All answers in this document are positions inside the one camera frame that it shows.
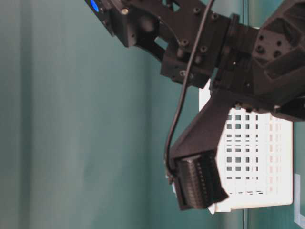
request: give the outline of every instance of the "blue led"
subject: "blue led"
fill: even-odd
[[[96,12],[99,12],[99,7],[97,6],[97,4],[94,0],[91,0],[91,5]]]

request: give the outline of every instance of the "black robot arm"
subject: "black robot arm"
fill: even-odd
[[[85,0],[112,36],[161,64],[161,75],[183,84],[206,10],[199,0]],[[211,99],[171,147],[167,158],[181,209],[227,198],[215,162],[232,107],[305,120],[305,0],[284,0],[260,29],[207,11],[188,86],[203,88],[215,68]],[[156,43],[161,38],[166,49]]]

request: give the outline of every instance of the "black 3d-printed part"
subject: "black 3d-printed part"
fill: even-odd
[[[228,197],[221,186],[215,152],[177,161],[184,204],[188,208],[207,208]]]

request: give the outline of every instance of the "black cable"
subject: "black cable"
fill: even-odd
[[[170,166],[170,163],[169,163],[169,153],[170,153],[170,148],[171,148],[171,142],[172,142],[173,134],[175,132],[178,120],[180,118],[180,114],[181,114],[181,111],[182,111],[182,108],[183,108],[184,101],[185,101],[185,95],[186,95],[186,91],[187,91],[187,83],[188,83],[190,71],[191,71],[192,66],[193,66],[193,62],[194,62],[194,58],[195,58],[196,51],[197,51],[197,48],[198,48],[198,44],[199,44],[201,35],[204,31],[204,26],[205,26],[206,20],[208,18],[208,14],[209,14],[214,2],[215,2],[215,0],[210,0],[209,3],[207,4],[206,8],[205,8],[203,18],[201,20],[201,24],[200,24],[200,27],[199,27],[199,30],[198,30],[198,33],[197,33],[197,37],[196,37],[196,40],[195,40],[195,44],[193,46],[193,50],[192,50],[189,62],[187,64],[186,73],[185,73],[185,76],[184,76],[184,81],[183,81],[183,86],[182,86],[182,91],[181,91],[181,94],[180,94],[178,107],[177,107],[172,125],[170,127],[170,130],[169,130],[169,133],[168,133],[168,136],[167,136],[167,140],[166,140],[166,143],[165,143],[164,163],[165,163],[165,167],[166,167],[166,174],[167,174],[167,176],[170,180],[170,183],[173,182],[173,178],[174,178],[174,174],[175,174],[175,171],[171,169],[171,166]]]

